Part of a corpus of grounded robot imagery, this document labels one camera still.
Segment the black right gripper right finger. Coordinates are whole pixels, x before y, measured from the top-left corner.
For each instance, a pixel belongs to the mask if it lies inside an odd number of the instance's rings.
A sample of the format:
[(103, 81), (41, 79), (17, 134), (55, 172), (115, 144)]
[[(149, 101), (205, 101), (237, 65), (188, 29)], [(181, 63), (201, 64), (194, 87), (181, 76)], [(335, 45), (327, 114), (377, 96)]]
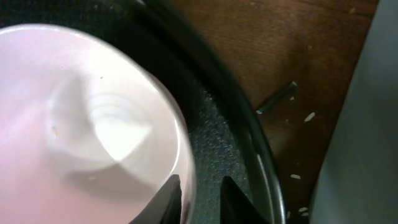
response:
[(268, 224), (230, 176), (220, 187), (221, 224)]

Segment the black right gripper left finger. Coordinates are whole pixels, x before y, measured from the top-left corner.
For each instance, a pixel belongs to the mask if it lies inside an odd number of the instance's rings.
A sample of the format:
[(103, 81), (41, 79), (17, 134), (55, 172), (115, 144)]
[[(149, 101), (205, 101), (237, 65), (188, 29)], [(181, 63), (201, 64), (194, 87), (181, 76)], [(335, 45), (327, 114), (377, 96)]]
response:
[(180, 224), (181, 212), (180, 177), (173, 174), (130, 224)]

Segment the pink bowl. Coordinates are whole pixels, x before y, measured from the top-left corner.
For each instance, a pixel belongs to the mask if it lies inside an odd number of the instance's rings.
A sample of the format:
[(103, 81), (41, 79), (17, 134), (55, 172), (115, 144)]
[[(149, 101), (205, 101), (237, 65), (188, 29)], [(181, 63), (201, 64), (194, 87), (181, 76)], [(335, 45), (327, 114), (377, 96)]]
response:
[(1, 29), (2, 223), (130, 223), (173, 174), (188, 223), (192, 147), (155, 76), (75, 29)]

